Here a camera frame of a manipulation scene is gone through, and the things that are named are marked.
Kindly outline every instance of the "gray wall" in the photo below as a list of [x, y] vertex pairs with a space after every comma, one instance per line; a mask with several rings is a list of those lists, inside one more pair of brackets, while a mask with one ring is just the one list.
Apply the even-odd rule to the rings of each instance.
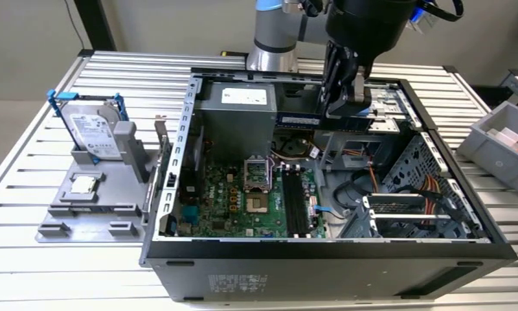
[[[124, 51], [219, 54], [252, 48], [255, 0], [103, 1]], [[452, 64], [469, 82], [500, 82], [507, 69], [518, 67], [518, 0], [464, 1], [460, 22], [443, 22], [427, 36], [407, 31], [379, 62]], [[0, 0], [0, 100], [44, 99], [79, 50], [63, 0]], [[299, 54], [320, 58], [324, 47], [300, 44]]]
[[[83, 30], [72, 0], [72, 14]], [[0, 0], [0, 100], [45, 100], [80, 42], [63, 0]]]
[[[255, 0], [104, 0], [128, 51], [177, 54], [247, 52], [255, 31]], [[440, 22], [428, 35], [405, 30], [379, 62], [455, 65], [471, 83], [499, 83], [518, 67], [518, 0], [464, 0], [465, 17]], [[448, 7], [451, 0], [440, 0]], [[303, 57], [324, 47], [300, 44]]]

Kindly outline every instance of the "motherboard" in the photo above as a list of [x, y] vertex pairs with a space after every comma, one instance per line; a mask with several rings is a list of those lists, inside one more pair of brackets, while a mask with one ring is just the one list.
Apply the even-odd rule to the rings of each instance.
[[[284, 170], [268, 165], [267, 168], [268, 171], [255, 163], [247, 169], [243, 165], [207, 165], [200, 205], [183, 207], [180, 236], [293, 237], [289, 231], [293, 219], [287, 214], [288, 198], [284, 197], [284, 187], [289, 187], [284, 184]], [[301, 169], [299, 179], [297, 196], [296, 188], [292, 190], [293, 197], [301, 200], [296, 206], [304, 209], [300, 212], [308, 230], [303, 237], [324, 238], [323, 216], [311, 205], [319, 202], [312, 171]], [[265, 182], [271, 189], [251, 189], [247, 180]]]

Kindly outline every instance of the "power cable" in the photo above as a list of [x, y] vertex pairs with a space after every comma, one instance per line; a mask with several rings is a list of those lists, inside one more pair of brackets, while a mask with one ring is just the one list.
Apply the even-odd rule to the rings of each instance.
[[79, 41], [80, 41], [80, 46], [83, 47], [83, 50], [84, 50], [85, 49], [85, 43], [83, 42], [83, 38], [80, 37], [77, 26], [75, 26], [75, 21], [72, 20], [71, 7], [69, 7], [68, 0], [63, 0], [63, 2], [65, 2], [65, 6], [68, 8], [71, 25], [72, 25], [72, 28], [75, 29], [75, 32], [77, 33], [77, 37], [79, 37]]

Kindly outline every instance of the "gray storage bin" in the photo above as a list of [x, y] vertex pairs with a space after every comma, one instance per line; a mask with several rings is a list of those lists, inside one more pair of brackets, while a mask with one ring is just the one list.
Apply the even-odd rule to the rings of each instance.
[[518, 107], [505, 102], [471, 128], [459, 153], [518, 190], [518, 151], [488, 133], [492, 129], [509, 128], [518, 134]]

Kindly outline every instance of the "power supply label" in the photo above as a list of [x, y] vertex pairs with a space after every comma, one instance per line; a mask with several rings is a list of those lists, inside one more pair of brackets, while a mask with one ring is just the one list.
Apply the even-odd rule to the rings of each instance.
[[221, 103], [244, 105], [267, 105], [265, 89], [235, 89], [223, 90]]

